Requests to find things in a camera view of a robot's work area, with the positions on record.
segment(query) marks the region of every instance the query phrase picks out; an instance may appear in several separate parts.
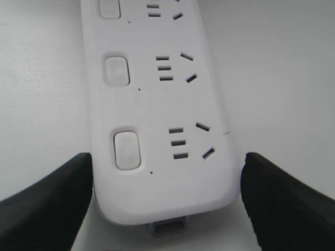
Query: white background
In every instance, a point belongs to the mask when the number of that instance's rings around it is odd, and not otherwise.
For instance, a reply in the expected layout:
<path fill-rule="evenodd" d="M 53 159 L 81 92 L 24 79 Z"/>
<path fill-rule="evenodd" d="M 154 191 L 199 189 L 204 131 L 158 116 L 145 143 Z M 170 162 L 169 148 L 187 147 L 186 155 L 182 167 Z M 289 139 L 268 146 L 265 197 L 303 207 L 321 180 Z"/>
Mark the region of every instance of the white background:
<path fill-rule="evenodd" d="M 257 151 L 335 198 L 335 1 L 199 4 L 241 166 Z M 80 0 L 0 0 L 0 200 L 90 151 L 89 133 Z M 93 201 L 73 250 L 260 249 L 239 199 L 163 241 Z"/>

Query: electrical outlet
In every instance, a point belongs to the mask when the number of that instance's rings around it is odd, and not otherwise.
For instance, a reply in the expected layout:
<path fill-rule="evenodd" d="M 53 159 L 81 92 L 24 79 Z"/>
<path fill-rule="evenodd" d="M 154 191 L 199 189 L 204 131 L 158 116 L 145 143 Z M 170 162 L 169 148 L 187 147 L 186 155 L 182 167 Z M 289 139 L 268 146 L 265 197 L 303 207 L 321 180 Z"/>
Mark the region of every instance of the electrical outlet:
<path fill-rule="evenodd" d="M 231 203 L 240 168 L 197 1 L 81 3 L 101 213 L 136 225 Z"/>

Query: white button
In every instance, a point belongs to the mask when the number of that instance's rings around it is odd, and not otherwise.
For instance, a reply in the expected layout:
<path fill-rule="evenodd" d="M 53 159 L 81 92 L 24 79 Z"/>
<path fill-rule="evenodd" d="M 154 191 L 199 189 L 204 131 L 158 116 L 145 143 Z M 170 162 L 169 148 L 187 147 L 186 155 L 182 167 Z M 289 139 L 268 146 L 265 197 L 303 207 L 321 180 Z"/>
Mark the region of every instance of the white button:
<path fill-rule="evenodd" d="M 128 63 L 125 58 L 114 56 L 106 59 L 108 86 L 129 85 Z"/>
<path fill-rule="evenodd" d="M 100 14 L 103 18 L 120 18 L 119 0 L 99 0 Z"/>
<path fill-rule="evenodd" d="M 121 170 L 132 170 L 140 166 L 141 155 L 137 134 L 120 132 L 114 137 L 116 166 Z"/>

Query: white surface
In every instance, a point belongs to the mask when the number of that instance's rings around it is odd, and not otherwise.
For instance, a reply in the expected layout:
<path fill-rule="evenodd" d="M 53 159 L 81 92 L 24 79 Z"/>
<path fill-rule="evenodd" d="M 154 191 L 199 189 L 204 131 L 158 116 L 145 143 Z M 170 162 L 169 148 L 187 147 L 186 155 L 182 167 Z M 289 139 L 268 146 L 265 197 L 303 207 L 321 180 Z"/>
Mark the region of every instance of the white surface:
<path fill-rule="evenodd" d="M 119 0 L 99 0 L 99 8 L 103 18 L 117 19 L 120 17 Z"/>
<path fill-rule="evenodd" d="M 129 70 L 127 60 L 120 56 L 112 56 L 106 59 L 105 65 L 107 82 L 106 84 L 111 87 L 122 87 L 129 85 Z"/>
<path fill-rule="evenodd" d="M 147 2 L 122 0 L 122 17 L 108 20 L 97 13 L 96 0 L 81 0 L 94 188 L 104 217 L 121 225 L 216 210 L 240 191 L 241 168 L 197 1 L 156 2 L 161 17 L 148 16 Z M 178 13 L 183 16 L 174 20 Z M 129 85 L 106 85 L 103 62 L 111 56 L 127 59 Z M 168 60 L 157 60 L 162 56 Z M 172 69 L 158 71 L 163 65 Z M 187 81 L 194 74 L 197 78 Z M 167 76 L 173 80 L 160 80 Z M 197 122 L 210 130 L 196 127 Z M 184 132 L 171 134 L 172 128 Z M 141 165 L 128 172 L 117 168 L 110 143 L 123 131 L 134 131 L 141 149 Z M 185 139 L 185 146 L 171 146 Z M 212 147 L 215 152 L 204 159 Z M 174 157 L 184 153 L 187 158 Z"/>
<path fill-rule="evenodd" d="M 258 151 L 335 198 L 335 1 L 200 0 L 241 165 Z M 90 150 L 79 0 L 0 1 L 0 199 Z M 238 200 L 156 241 L 101 219 L 74 251 L 259 250 Z"/>
<path fill-rule="evenodd" d="M 120 170 L 132 170 L 141 164 L 140 147 L 137 134 L 134 132 L 119 132 L 112 140 L 110 151 L 115 150 L 116 166 Z"/>

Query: white power strip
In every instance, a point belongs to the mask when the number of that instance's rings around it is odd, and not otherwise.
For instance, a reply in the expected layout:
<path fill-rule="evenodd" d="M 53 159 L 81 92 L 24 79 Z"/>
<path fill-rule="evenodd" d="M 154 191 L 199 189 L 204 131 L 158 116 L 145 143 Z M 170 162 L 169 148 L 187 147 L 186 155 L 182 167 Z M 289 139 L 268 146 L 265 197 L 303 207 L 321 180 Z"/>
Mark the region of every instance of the white power strip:
<path fill-rule="evenodd" d="M 95 193 L 136 225 L 224 207 L 238 166 L 196 0 L 82 0 Z"/>

